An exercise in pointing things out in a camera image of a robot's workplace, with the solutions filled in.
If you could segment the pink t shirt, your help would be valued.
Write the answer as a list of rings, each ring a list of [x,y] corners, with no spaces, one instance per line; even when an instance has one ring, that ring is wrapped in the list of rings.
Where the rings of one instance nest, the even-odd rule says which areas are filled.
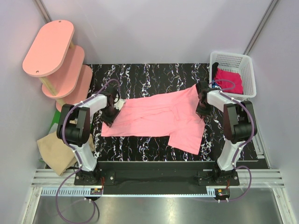
[[[102,137],[163,137],[168,145],[198,154],[205,122],[196,114],[196,86],[145,98],[127,99],[112,126],[102,125]]]

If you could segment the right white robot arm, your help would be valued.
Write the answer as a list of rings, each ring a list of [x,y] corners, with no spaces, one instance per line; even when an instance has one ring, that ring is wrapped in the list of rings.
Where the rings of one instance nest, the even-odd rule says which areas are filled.
[[[222,90],[210,88],[206,81],[196,84],[199,103],[196,114],[204,118],[212,107],[223,113],[225,144],[212,171],[213,182],[223,185],[234,177],[241,151],[257,133],[254,108],[250,101],[239,101]]]

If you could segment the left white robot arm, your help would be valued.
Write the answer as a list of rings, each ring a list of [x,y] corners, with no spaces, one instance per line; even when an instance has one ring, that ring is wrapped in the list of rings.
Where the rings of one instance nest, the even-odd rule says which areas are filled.
[[[57,126],[57,137],[71,148],[77,159],[79,171],[76,178],[91,185],[101,179],[98,162],[89,145],[91,123],[95,113],[100,114],[101,121],[111,127],[120,113],[125,101],[119,92],[110,88],[100,94],[93,94],[84,103],[65,104],[61,108]]]

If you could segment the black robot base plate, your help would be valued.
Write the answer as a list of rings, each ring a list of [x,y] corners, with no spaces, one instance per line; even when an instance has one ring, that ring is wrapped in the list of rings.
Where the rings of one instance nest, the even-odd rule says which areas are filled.
[[[75,185],[122,182],[188,182],[200,186],[238,186],[236,171],[220,171],[214,161],[100,161],[94,171],[80,171]]]

